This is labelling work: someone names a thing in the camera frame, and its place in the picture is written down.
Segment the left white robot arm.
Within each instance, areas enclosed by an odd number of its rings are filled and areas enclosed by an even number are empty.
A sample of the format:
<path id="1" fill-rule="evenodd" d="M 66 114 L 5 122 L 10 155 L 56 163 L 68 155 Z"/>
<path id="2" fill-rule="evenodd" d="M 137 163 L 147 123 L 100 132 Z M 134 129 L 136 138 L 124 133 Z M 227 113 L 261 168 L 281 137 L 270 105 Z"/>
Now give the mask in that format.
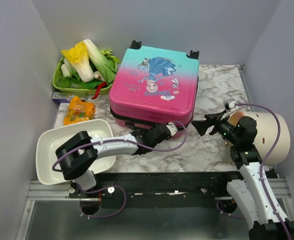
<path id="1" fill-rule="evenodd" d="M 88 198 L 97 194 L 98 186 L 89 168 L 98 159 L 117 155 L 144 155 L 177 133 L 173 123 L 158 124 L 151 129 L 135 130 L 116 137 L 92 137 L 80 131 L 55 151 L 60 172 L 67 181 L 74 181 Z"/>

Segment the pink and teal kids suitcase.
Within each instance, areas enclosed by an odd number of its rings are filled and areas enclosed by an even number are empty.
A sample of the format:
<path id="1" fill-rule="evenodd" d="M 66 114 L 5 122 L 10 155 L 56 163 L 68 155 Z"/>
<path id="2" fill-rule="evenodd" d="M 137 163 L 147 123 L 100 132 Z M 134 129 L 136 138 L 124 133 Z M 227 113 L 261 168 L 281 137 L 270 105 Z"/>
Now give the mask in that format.
<path id="1" fill-rule="evenodd" d="M 120 126 L 149 129 L 179 121 L 184 134 L 195 108 L 199 51 L 190 53 L 133 41 L 124 54 L 109 92 L 110 112 Z"/>

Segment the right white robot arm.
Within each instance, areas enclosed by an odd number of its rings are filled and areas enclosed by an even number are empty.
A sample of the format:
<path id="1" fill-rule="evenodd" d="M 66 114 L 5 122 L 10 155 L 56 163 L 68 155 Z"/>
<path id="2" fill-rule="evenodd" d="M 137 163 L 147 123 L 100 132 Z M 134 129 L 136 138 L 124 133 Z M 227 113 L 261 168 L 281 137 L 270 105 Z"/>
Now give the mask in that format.
<path id="1" fill-rule="evenodd" d="M 217 182 L 217 191 L 231 195 L 249 227 L 251 240 L 294 240 L 294 221 L 279 205 L 267 179 L 260 153 L 254 145 L 257 122 L 243 116 L 232 125 L 223 113 L 208 114 L 192 125 L 203 136 L 212 127 L 211 135 L 219 133 L 231 143 L 230 156 L 243 179 L 225 178 Z"/>

